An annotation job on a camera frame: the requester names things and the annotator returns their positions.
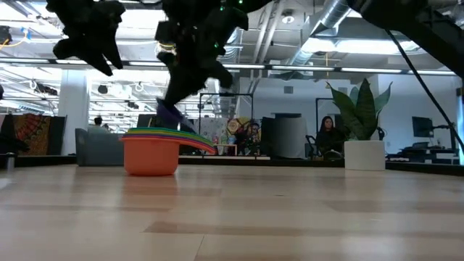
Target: woman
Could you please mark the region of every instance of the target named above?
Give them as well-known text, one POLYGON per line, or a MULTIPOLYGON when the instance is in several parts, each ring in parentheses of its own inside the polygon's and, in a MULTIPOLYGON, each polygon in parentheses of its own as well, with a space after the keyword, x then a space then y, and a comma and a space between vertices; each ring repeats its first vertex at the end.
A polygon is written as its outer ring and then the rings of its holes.
POLYGON ((343 152, 343 143, 346 140, 345 135, 334 127, 334 121, 331 117, 325 116, 320 124, 320 130, 316 137, 316 145, 320 153, 324 155, 326 152, 334 150, 343 152))

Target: ceiling light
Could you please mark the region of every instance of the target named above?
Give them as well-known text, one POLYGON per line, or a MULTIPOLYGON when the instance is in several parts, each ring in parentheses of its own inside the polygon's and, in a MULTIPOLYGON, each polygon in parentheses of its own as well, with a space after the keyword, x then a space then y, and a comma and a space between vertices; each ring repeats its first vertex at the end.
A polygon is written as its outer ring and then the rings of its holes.
MULTIPOLYGON (((420 75, 448 75, 448 76, 456 76, 456 74, 452 71, 440 71, 440 70, 418 70, 420 75)), ((411 70, 407 72, 407 74, 414 74, 411 70)))
POLYGON ((335 51, 335 44, 330 40, 308 38, 302 46, 302 51, 309 52, 309 53, 315 53, 318 51, 324 51, 324 52, 335 51))
POLYGON ((105 85, 100 85, 98 88, 98 91, 100 94, 107 94, 108 93, 108 87, 105 85))
POLYGON ((226 69, 264 69, 264 65, 224 65, 226 69))
POLYGON ((133 66, 153 66, 153 67, 165 67, 166 65, 162 62, 129 62, 133 66))
POLYGON ((293 23, 293 21, 295 21, 295 17, 292 17, 291 15, 285 16, 284 18, 282 18, 282 22, 284 24, 290 24, 290 23, 293 23))
POLYGON ((401 70, 395 69, 369 69, 369 68, 342 68, 342 72, 346 73, 387 73, 387 74, 397 74, 401 73, 401 70))
POLYGON ((318 66, 291 66, 291 65, 273 65, 273 70, 298 70, 298 71, 318 71, 318 72, 333 72, 335 68, 332 67, 318 67, 318 66))
POLYGON ((46 59, 0 58, 0 62, 19 63, 49 63, 46 59))
POLYGON ((138 82, 136 84, 136 91, 141 92, 144 90, 144 84, 142 82, 138 82))
POLYGON ((74 60, 74 59, 71 59, 71 60, 58 59, 57 63, 61 65, 86 65, 87 64, 86 62, 82 60, 74 60))
POLYGON ((37 82, 35 80, 29 81, 29 88, 31 88, 32 90, 37 89, 37 82))
MULTIPOLYGON (((405 51, 415 51, 420 47, 413 41, 400 43, 405 51)), ((350 54, 398 54, 397 45, 385 40, 343 40, 337 43, 335 51, 350 54)))

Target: couch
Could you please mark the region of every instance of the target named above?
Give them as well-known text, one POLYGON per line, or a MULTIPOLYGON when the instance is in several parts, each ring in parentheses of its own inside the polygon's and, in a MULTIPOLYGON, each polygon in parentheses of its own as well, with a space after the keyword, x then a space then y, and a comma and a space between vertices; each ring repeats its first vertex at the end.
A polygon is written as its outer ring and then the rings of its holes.
POLYGON ((123 166, 122 134, 89 133, 75 129, 76 158, 79 166, 123 166))

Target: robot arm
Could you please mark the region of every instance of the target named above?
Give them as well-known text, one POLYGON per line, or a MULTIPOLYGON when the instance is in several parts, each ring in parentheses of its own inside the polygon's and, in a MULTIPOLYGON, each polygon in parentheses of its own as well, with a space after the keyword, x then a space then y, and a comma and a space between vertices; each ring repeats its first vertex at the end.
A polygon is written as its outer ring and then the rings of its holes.
MULTIPOLYGON (((347 0, 366 21, 409 37, 443 65, 464 78, 464 32, 434 10, 437 0, 347 0)), ((445 0, 441 4, 458 3, 445 0)))

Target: potted plant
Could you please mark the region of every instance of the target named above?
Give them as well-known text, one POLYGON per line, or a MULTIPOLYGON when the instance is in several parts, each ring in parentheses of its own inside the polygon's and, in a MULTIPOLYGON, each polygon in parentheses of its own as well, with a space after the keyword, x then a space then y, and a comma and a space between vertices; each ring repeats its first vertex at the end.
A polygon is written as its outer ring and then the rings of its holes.
POLYGON ((385 170, 385 144, 371 137, 378 128, 378 115, 390 99, 391 87, 392 83, 376 98, 366 79, 349 96, 331 87, 333 102, 351 132, 351 139, 344 143, 346 169, 385 170))

